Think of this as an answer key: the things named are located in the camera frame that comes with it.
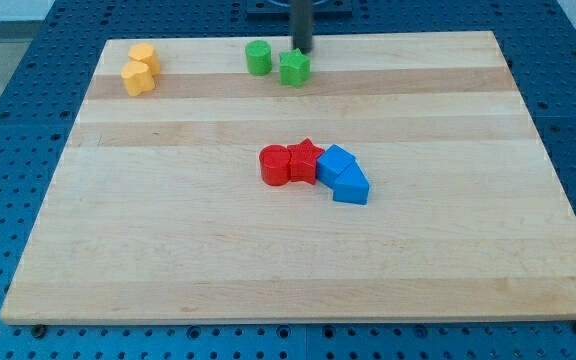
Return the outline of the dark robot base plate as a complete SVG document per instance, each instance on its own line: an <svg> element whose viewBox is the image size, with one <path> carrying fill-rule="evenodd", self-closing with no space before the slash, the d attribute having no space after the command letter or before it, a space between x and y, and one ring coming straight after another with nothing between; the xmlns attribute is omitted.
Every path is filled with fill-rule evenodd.
<svg viewBox="0 0 576 360"><path fill-rule="evenodd" d="M287 18L290 15L290 0L245 0L247 19ZM314 17L329 15L351 16L353 0L312 0Z"/></svg>

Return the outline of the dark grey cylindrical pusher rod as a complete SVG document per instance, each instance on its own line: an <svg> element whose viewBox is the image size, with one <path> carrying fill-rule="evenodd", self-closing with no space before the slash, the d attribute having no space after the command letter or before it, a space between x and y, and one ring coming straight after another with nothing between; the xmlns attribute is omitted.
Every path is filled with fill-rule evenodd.
<svg viewBox="0 0 576 360"><path fill-rule="evenodd" d="M313 48L313 3L311 0L290 1L292 48L308 54Z"/></svg>

